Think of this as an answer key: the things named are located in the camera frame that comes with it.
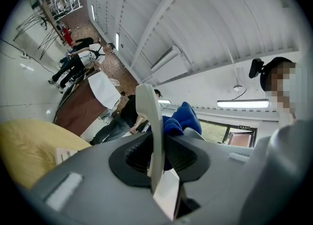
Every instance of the table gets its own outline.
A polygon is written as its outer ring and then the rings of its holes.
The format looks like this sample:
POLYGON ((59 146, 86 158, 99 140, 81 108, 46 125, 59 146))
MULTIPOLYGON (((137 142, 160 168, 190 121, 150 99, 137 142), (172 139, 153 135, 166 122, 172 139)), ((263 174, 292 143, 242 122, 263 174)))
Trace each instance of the table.
POLYGON ((65 99, 61 100, 53 123, 81 136, 106 109, 96 99, 88 79, 85 79, 65 99))
POLYGON ((50 122, 17 119, 0 124, 0 156, 12 179, 26 188, 55 165, 55 149, 82 150, 90 145, 50 122))

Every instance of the white shirt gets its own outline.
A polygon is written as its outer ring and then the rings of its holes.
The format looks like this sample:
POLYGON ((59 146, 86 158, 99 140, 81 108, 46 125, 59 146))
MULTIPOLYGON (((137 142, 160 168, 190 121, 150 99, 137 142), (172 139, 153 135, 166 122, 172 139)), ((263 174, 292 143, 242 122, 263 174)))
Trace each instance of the white shirt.
POLYGON ((84 51, 78 54, 78 56, 80 57, 82 63, 86 66, 88 64, 90 64, 91 62, 97 60, 98 63, 103 63, 104 59, 105 59, 105 52, 103 51, 103 47, 96 43, 96 44, 91 44, 89 45, 89 49, 94 50, 94 51, 98 51, 99 54, 101 54, 98 58, 96 58, 95 54, 91 51, 84 51))

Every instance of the sign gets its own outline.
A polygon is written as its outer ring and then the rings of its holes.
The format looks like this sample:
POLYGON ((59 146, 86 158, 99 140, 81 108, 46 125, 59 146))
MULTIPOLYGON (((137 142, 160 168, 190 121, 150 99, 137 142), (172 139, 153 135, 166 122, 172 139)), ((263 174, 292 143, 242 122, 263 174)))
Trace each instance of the sign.
POLYGON ((239 125, 238 129, 241 129, 241 130, 250 130, 250 127, 239 125))

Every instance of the wall-mounted air conditioner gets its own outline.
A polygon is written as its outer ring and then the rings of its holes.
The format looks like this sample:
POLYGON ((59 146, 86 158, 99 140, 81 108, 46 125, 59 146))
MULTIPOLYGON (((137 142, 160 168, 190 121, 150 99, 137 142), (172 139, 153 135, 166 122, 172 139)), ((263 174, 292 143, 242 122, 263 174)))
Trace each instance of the wall-mounted air conditioner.
POLYGON ((181 74, 185 74, 188 72, 185 61, 186 58, 183 54, 176 55, 173 59, 156 70, 152 74, 152 77, 162 83, 181 74))
POLYGON ((181 51, 176 46, 171 46, 164 54, 161 55, 161 57, 151 66, 151 71, 155 72, 160 67, 168 63, 170 60, 172 60, 177 55, 181 54, 181 51))

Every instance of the brown floor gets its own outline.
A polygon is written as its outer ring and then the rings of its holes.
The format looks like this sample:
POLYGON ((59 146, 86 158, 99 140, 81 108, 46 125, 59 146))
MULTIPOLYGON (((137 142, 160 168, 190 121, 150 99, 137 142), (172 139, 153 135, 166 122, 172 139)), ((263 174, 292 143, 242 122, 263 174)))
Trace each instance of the brown floor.
MULTIPOLYGON (((77 40, 80 38, 92 37, 94 40, 97 37, 101 37, 98 31, 94 28, 90 22, 87 10, 87 0, 80 0, 83 8, 74 11, 62 18, 65 24, 68 24, 72 31, 72 39, 77 40)), ((106 45, 106 42, 102 39, 101 45, 106 45)), ((102 70, 108 75, 109 78, 113 78, 119 81, 120 87, 117 87, 119 92, 125 91, 126 95, 135 94, 135 88, 138 86, 137 81, 123 66, 120 60, 115 54, 107 54, 104 63, 101 65, 102 70)), ((127 97, 122 97, 121 103, 117 107, 114 116, 122 110, 127 102, 127 97)))

